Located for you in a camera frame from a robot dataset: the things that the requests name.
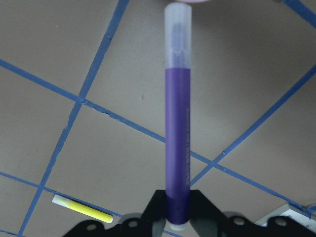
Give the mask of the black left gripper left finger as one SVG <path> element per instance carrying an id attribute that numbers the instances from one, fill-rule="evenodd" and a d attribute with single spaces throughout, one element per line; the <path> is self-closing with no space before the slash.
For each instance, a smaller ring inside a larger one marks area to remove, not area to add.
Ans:
<path id="1" fill-rule="evenodd" d="M 166 218 L 166 194 L 164 190 L 156 190 L 142 213 L 123 215 L 119 222 L 106 229 L 94 220 L 85 220 L 64 236 L 66 237 L 160 237 L 162 236 Z"/>

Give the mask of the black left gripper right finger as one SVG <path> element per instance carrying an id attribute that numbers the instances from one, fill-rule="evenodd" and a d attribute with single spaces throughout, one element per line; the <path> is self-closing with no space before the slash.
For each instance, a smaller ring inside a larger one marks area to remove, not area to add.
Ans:
<path id="1" fill-rule="evenodd" d="M 201 191 L 190 191 L 190 223 L 200 237 L 314 237 L 315 232 L 285 216 L 273 216 L 266 226 L 239 214 L 227 215 Z"/>

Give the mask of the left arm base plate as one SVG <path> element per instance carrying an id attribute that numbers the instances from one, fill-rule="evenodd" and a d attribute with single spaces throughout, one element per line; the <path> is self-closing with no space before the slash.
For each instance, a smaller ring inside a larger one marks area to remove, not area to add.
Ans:
<path id="1" fill-rule="evenodd" d="M 268 219 L 275 216 L 285 216 L 291 218 L 307 229 L 316 232 L 316 212 L 314 211 L 311 217 L 308 217 L 308 214 L 288 203 L 264 215 L 254 223 L 265 227 L 268 223 Z"/>

